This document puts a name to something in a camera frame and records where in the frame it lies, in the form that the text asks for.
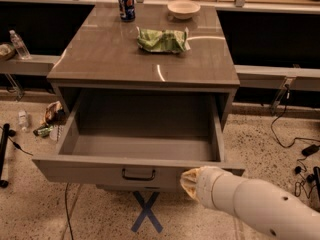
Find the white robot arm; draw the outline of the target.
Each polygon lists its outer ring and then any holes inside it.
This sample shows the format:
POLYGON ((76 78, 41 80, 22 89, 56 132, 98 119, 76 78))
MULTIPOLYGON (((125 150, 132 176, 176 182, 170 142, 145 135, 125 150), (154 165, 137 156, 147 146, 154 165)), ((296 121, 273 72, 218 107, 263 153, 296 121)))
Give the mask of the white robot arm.
POLYGON ((320 213, 267 181, 206 166, 184 172, 180 183, 205 208, 234 216, 260 233, 278 240, 320 240, 320 213))

